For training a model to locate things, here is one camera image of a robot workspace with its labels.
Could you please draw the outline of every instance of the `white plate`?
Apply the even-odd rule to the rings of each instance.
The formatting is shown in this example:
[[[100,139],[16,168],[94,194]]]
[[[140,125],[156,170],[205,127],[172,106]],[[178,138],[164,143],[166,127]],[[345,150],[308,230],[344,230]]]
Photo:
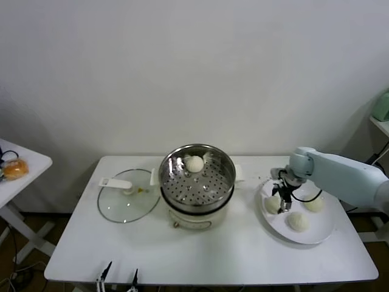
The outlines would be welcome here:
[[[273,180],[270,180],[263,184],[262,188],[258,192],[257,204],[264,215],[265,220],[270,226],[276,230],[282,236],[292,240],[293,242],[302,243],[306,245],[313,245],[326,240],[332,233],[335,227],[335,221],[331,215],[331,204],[329,203],[330,194],[322,192],[320,197],[324,200],[324,208],[318,213],[311,212],[304,207],[304,204],[292,199],[292,208],[289,212],[282,214],[270,214],[264,206],[264,200],[272,196]],[[297,198],[304,199],[306,196],[314,193],[317,194],[319,189],[314,185],[313,182],[307,181],[299,189],[295,190],[293,194]],[[310,227],[304,232],[294,231],[289,227],[287,223],[287,216],[291,212],[302,212],[309,220]]]

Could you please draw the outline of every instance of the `white shelf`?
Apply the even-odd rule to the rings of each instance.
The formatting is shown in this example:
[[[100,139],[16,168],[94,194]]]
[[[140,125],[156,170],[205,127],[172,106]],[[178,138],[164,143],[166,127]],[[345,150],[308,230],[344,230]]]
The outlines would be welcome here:
[[[385,135],[389,137],[389,121],[387,122],[380,122],[379,120],[370,117],[370,121],[372,121],[373,124],[375,124],[378,129],[380,129],[382,132],[384,132]]]

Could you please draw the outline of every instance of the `robotic arm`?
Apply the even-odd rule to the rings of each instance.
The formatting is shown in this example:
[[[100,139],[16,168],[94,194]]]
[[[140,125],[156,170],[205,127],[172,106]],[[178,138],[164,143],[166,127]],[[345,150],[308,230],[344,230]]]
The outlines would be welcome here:
[[[272,169],[279,182],[273,193],[281,196],[279,212],[292,204],[292,192],[307,179],[318,188],[356,207],[374,207],[389,215],[389,179],[381,170],[352,159],[298,147],[284,169]]]

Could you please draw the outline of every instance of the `pot handle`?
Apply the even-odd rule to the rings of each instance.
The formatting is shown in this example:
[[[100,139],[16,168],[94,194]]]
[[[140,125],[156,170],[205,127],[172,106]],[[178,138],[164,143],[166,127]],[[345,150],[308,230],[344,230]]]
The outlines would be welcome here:
[[[235,182],[244,181],[244,175],[242,167],[239,164],[235,164]]]

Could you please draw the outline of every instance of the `lid handle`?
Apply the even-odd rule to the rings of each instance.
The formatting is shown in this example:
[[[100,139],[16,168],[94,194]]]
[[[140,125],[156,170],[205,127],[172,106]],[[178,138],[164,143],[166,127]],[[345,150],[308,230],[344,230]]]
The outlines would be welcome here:
[[[116,189],[124,189],[123,193],[129,195],[133,192],[133,184],[131,181],[124,181],[122,179],[115,178],[101,178],[99,187],[114,187]]]

